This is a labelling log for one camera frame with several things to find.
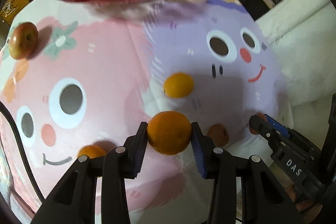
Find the red apple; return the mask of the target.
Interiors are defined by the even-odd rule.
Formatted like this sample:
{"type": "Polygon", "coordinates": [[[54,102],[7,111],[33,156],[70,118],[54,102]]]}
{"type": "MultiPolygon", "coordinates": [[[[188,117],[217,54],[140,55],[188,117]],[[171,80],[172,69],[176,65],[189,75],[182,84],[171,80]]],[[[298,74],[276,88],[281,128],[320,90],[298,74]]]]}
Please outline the red apple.
{"type": "Polygon", "coordinates": [[[31,22],[24,22],[13,30],[9,40],[9,54],[14,60],[28,57],[38,43],[38,29],[31,22]]]}

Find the cartoon printed table cloth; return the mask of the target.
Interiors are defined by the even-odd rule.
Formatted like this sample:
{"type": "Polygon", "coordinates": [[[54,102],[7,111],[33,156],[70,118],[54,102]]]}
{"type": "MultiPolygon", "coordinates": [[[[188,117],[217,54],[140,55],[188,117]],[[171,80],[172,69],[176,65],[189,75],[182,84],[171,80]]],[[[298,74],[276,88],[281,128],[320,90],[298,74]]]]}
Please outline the cartoon printed table cloth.
{"type": "Polygon", "coordinates": [[[113,149],[143,121],[174,110],[203,132],[224,125],[228,150],[271,163],[248,131],[257,112],[293,123],[276,57],[238,0],[161,0],[91,7],[34,0],[14,20],[39,31],[33,57],[1,51],[1,101],[13,115],[39,189],[48,195],[86,145],[113,149]],[[174,73],[194,80],[187,97],[163,91],[174,73]]]}

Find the small yellow-orange citrus far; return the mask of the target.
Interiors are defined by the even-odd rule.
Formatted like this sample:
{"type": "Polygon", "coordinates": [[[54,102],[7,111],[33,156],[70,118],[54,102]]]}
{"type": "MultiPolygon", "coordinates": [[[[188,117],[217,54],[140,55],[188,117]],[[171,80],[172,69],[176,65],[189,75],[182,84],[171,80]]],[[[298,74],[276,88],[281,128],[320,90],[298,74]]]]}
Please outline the small yellow-orange citrus far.
{"type": "Polygon", "coordinates": [[[169,76],[164,84],[163,91],[170,98],[187,97],[194,89],[194,80],[186,73],[174,73],[169,76]]]}

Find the small wrinkled brown fruit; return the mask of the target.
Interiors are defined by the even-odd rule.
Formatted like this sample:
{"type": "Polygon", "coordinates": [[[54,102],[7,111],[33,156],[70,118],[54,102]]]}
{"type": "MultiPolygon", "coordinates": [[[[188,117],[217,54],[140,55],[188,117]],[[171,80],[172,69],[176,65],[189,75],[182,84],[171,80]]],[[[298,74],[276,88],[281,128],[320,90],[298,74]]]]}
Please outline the small wrinkled brown fruit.
{"type": "Polygon", "coordinates": [[[219,123],[214,124],[209,128],[207,136],[210,137],[213,140],[213,143],[218,147],[224,147],[230,141],[228,131],[219,123]]]}

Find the small yellow-orange citrus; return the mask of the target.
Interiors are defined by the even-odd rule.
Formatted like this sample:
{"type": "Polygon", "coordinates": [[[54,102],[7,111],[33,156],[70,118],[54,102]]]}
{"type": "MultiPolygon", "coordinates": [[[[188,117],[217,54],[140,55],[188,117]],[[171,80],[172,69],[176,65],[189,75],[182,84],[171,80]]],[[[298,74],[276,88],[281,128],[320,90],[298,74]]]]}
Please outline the small yellow-orange citrus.
{"type": "Polygon", "coordinates": [[[91,144],[91,145],[86,145],[86,146],[82,147],[78,151],[77,157],[82,156],[82,155],[86,155],[90,159],[94,159],[94,158],[97,158],[97,157],[105,156],[106,151],[98,145],[91,144]]]}
{"type": "Polygon", "coordinates": [[[194,80],[186,73],[174,73],[169,76],[164,84],[163,91],[170,98],[187,97],[194,89],[194,80]]]}

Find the small yellow-orange citrus near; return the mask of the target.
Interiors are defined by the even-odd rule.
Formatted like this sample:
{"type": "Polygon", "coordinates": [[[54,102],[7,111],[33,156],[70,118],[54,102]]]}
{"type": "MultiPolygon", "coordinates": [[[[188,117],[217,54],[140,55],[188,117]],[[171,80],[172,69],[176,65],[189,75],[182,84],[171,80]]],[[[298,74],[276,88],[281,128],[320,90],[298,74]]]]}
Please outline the small yellow-orange citrus near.
{"type": "Polygon", "coordinates": [[[86,146],[82,147],[78,151],[77,157],[82,156],[82,155],[86,155],[90,159],[94,159],[94,158],[97,158],[97,157],[105,156],[106,151],[98,145],[91,144],[91,145],[86,145],[86,146]]]}

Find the orange tangerine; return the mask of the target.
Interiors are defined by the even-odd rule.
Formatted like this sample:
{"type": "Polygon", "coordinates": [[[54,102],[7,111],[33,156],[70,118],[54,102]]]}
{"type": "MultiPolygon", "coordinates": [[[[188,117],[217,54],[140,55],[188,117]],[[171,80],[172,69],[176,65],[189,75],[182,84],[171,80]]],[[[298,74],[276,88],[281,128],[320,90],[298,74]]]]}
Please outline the orange tangerine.
{"type": "Polygon", "coordinates": [[[189,145],[191,123],[179,112],[160,112],[149,121],[147,138],[157,152],[164,155],[176,155],[189,145]]]}

